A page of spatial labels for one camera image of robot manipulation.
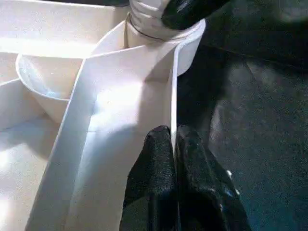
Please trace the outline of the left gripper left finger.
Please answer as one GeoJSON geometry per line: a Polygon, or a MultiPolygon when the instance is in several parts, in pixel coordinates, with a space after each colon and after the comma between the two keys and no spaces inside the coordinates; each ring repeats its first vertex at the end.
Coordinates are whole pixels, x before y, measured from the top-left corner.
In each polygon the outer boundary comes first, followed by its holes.
{"type": "Polygon", "coordinates": [[[145,137],[128,174],[121,231],[176,231],[178,192],[170,130],[158,126],[145,137]]]}

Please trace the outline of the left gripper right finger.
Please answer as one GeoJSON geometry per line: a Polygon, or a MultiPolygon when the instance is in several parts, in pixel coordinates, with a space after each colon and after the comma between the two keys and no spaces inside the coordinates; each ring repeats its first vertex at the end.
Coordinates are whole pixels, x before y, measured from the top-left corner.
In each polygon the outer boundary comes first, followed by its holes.
{"type": "Polygon", "coordinates": [[[181,230],[251,230],[231,177],[189,126],[177,129],[176,166],[181,230]]]}

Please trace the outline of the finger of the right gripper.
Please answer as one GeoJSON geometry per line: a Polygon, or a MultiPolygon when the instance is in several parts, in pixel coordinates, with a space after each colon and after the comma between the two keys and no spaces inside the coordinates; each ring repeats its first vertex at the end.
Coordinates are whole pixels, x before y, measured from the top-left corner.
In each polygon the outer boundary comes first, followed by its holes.
{"type": "Polygon", "coordinates": [[[228,0],[171,0],[161,21],[172,30],[185,30],[229,3],[228,0]]]}

